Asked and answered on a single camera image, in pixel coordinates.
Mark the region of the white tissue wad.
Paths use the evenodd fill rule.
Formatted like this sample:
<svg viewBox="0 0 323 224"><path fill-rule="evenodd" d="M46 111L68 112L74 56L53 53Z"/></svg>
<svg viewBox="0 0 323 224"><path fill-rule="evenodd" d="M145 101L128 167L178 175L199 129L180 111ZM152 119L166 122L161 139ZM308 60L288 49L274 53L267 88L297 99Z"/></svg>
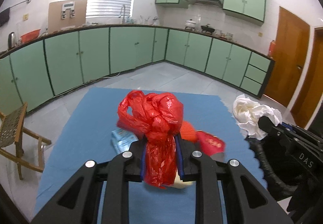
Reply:
<svg viewBox="0 0 323 224"><path fill-rule="evenodd" d="M282 115L278 109L252 101L244 94L234 100L232 111L239 128L244 130L246 135L257 140L262 140L268 135L258 126L258 120L261 117L268 117L274 125L282 122Z"/></svg>

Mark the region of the red plastic bag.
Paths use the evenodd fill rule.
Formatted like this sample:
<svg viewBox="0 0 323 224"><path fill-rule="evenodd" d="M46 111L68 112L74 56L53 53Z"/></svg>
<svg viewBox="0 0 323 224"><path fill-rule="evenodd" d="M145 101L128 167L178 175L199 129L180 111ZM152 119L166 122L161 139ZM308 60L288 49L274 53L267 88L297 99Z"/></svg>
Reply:
<svg viewBox="0 0 323 224"><path fill-rule="evenodd" d="M176 178L176 142L183 122L183 104L172 93L129 92L118 106L119 124L147 139L144 180L166 188Z"/></svg>

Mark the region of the green lower kitchen cabinets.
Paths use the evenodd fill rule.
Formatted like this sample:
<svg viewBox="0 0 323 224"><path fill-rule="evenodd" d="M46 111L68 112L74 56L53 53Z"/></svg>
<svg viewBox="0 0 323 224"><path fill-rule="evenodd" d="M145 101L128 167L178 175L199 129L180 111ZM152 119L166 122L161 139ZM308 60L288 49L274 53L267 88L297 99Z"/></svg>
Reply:
<svg viewBox="0 0 323 224"><path fill-rule="evenodd" d="M255 97L274 61L204 33L165 27L102 26L37 38L1 55L1 111L29 111L110 75L167 61L203 73Z"/></svg>

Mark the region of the red paper packet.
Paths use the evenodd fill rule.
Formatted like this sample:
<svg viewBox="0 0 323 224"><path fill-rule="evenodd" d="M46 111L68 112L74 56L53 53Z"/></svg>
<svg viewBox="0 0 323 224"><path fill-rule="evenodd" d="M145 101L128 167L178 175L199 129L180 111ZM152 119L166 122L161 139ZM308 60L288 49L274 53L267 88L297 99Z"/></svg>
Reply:
<svg viewBox="0 0 323 224"><path fill-rule="evenodd" d="M196 136L200 145L201 151L208 156L223 153L225 151L225 142L220 138L213 136L204 131L197 131Z"/></svg>

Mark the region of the light blue wrapper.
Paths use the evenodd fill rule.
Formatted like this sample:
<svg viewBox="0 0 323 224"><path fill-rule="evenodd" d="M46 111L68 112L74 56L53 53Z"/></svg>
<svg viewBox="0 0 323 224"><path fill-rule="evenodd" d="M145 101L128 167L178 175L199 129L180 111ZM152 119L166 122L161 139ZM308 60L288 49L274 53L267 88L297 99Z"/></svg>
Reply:
<svg viewBox="0 0 323 224"><path fill-rule="evenodd" d="M137 140L137 136L130 131L121 128L112 131L111 142L117 154L130 150L131 144Z"/></svg>

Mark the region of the orange round foam net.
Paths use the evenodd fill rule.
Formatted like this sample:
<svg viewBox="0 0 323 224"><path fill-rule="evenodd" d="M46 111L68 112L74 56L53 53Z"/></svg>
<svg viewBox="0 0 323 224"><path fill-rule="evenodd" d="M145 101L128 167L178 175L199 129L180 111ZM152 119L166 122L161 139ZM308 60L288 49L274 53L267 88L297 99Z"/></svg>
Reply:
<svg viewBox="0 0 323 224"><path fill-rule="evenodd" d="M187 121L183 121L180 129L180 135L183 140L187 140L196 143L198 138L196 135L196 130L193 125Z"/></svg>

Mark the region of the brown wooden door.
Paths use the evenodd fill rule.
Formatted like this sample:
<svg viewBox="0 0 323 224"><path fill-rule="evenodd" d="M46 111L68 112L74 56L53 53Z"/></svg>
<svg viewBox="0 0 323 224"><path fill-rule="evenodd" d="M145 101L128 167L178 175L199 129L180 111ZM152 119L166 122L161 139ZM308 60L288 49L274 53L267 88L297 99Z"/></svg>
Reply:
<svg viewBox="0 0 323 224"><path fill-rule="evenodd" d="M280 7L275 46L271 57L274 68L264 94L287 107L301 77L309 45L310 26Z"/></svg>
<svg viewBox="0 0 323 224"><path fill-rule="evenodd" d="M305 128L322 102L322 27L314 31L310 63L303 86L291 110L294 121Z"/></svg>

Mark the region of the blue table mat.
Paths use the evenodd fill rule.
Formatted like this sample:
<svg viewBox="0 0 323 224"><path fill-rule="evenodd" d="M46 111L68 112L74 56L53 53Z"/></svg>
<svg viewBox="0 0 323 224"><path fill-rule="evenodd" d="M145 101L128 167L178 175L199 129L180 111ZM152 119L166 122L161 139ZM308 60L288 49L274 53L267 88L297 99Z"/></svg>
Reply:
<svg viewBox="0 0 323 224"><path fill-rule="evenodd" d="M45 164L35 210L39 211L62 185L89 160L98 163L116 156L111 143L118 120L117 108L128 91L90 89L64 126ZM197 130L225 142L225 160L237 159L263 185L263 171L227 107L217 96L176 93L183 118ZM160 189L144 182L129 185L131 223L194 223L195 186Z"/></svg>

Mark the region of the black wok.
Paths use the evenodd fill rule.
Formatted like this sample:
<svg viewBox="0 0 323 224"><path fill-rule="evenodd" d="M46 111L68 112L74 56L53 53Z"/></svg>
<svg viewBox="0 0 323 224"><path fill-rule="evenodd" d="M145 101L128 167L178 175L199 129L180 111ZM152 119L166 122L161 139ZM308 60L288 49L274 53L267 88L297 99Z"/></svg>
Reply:
<svg viewBox="0 0 323 224"><path fill-rule="evenodd" d="M215 29L211 27L209 24L206 24L201 26L201 32L212 35L215 32Z"/></svg>

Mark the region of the wooden chair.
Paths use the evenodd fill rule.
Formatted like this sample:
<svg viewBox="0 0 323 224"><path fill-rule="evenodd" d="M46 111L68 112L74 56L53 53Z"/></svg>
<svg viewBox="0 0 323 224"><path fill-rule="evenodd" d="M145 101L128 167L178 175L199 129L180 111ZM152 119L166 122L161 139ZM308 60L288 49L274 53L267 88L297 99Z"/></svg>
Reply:
<svg viewBox="0 0 323 224"><path fill-rule="evenodd" d="M24 179L23 167L40 173L44 171L44 147L52 144L51 140L24 127L27 107L28 103L25 102L10 114L1 113L1 155L17 165L20 180ZM24 134L37 140L37 164L23 159L22 138Z"/></svg>

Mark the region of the white ceramic pot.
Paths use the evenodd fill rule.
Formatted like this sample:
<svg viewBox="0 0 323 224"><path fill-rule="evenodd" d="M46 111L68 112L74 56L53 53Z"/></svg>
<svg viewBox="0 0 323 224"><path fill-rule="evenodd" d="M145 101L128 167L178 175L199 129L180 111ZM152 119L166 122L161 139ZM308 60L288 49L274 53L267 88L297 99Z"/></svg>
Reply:
<svg viewBox="0 0 323 224"><path fill-rule="evenodd" d="M192 20L192 19L186 20L185 29L195 31L196 28L197 28L197 23L194 20Z"/></svg>

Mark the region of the steel sink faucet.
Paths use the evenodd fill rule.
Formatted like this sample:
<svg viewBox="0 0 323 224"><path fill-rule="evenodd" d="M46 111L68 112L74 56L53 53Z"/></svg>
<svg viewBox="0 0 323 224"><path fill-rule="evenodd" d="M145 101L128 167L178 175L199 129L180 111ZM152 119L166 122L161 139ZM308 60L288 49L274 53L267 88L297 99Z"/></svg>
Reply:
<svg viewBox="0 0 323 224"><path fill-rule="evenodd" d="M121 7L121 12L120 12L120 18L121 18L121 23L122 24L125 24L125 9L126 9L126 6L123 4L122 7Z"/></svg>

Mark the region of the red plastic basin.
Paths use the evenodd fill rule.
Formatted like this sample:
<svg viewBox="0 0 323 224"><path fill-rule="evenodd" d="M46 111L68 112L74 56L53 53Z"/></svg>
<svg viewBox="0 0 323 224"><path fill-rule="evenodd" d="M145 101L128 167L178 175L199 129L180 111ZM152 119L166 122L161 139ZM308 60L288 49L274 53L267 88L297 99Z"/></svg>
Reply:
<svg viewBox="0 0 323 224"><path fill-rule="evenodd" d="M31 32L28 32L28 33L22 35L21 42L28 43L30 41L37 39L39 37L40 31L41 31L40 29L37 29L37 30L31 31Z"/></svg>

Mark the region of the brown cardboard box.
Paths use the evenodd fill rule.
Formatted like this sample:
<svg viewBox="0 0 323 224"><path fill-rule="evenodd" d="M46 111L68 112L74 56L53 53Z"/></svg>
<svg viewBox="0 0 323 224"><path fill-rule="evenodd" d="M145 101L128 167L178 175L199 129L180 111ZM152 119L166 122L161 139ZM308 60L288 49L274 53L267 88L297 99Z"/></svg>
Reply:
<svg viewBox="0 0 323 224"><path fill-rule="evenodd" d="M52 2L48 10L48 33L80 27L86 23L88 0Z"/></svg>

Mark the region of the dark hanging towel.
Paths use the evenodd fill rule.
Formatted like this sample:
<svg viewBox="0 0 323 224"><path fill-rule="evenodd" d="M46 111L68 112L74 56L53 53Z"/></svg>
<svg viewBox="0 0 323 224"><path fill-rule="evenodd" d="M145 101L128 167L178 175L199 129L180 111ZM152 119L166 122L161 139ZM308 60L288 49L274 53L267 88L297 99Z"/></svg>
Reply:
<svg viewBox="0 0 323 224"><path fill-rule="evenodd" d="M0 12L0 26L6 24L10 19L10 7Z"/></svg>

